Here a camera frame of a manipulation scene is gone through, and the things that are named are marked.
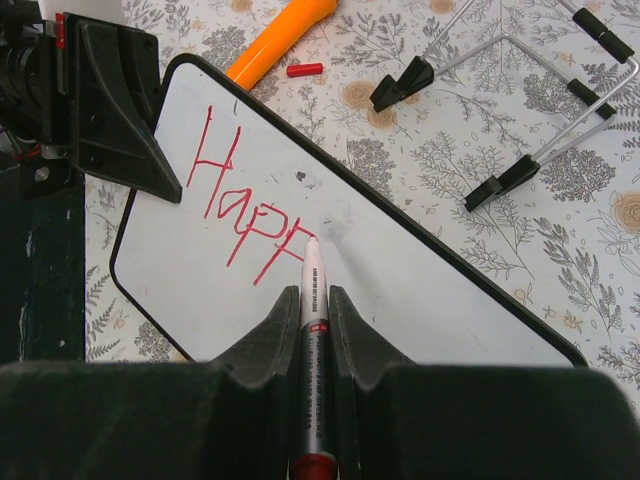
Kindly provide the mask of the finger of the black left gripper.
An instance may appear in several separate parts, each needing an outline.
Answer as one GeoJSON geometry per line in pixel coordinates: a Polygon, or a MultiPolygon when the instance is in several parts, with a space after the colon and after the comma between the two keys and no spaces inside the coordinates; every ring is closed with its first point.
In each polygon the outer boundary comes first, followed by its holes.
{"type": "Polygon", "coordinates": [[[154,133],[162,101],[157,38],[64,15],[64,95],[79,170],[178,203],[182,187],[154,133]]]}

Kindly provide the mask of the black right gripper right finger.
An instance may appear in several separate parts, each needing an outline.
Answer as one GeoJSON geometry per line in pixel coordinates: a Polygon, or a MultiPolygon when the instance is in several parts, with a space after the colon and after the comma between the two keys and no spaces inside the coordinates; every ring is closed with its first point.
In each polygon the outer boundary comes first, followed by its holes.
{"type": "Polygon", "coordinates": [[[639,426],[584,367],[420,365],[329,293],[344,479],[635,479],[639,426]]]}

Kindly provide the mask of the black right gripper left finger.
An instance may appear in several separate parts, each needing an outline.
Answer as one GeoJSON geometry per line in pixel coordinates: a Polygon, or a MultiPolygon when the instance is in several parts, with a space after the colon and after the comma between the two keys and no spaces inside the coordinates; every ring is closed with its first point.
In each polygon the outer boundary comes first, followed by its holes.
{"type": "Polygon", "coordinates": [[[2,477],[284,478],[299,315],[288,286],[210,362],[3,366],[2,477]]]}

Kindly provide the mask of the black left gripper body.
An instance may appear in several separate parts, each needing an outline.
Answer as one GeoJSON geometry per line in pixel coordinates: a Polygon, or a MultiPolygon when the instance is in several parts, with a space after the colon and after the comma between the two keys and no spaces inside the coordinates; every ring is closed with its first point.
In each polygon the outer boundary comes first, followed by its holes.
{"type": "Polygon", "coordinates": [[[43,197],[73,184],[55,47],[37,2],[1,3],[1,126],[12,148],[1,166],[15,176],[10,199],[43,197]]]}

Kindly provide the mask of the red white marker pen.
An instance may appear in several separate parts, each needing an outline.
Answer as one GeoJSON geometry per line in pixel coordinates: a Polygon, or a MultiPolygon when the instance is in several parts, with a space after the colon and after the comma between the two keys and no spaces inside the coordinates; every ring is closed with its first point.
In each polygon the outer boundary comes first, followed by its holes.
{"type": "Polygon", "coordinates": [[[292,479],[335,479],[338,474],[328,291],[319,240],[304,248],[300,291],[300,343],[292,479]]]}

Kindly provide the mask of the black framed whiteboard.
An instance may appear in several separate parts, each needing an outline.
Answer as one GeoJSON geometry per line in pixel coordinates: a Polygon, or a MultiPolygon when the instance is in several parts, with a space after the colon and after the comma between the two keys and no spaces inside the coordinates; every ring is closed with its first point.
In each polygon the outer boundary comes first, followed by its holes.
{"type": "Polygon", "coordinates": [[[130,195],[119,290],[186,357],[208,361],[301,281],[316,238],[330,285],[423,364],[582,366],[583,355],[204,59],[176,57],[155,136],[178,203],[130,195]]]}

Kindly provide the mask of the red marker cap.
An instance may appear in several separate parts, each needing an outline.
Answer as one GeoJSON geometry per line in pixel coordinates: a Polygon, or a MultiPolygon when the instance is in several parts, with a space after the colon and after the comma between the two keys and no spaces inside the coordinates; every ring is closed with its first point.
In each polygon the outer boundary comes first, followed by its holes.
{"type": "Polygon", "coordinates": [[[293,64],[286,68],[286,75],[288,78],[299,78],[321,75],[323,71],[324,66],[322,63],[293,64]]]}

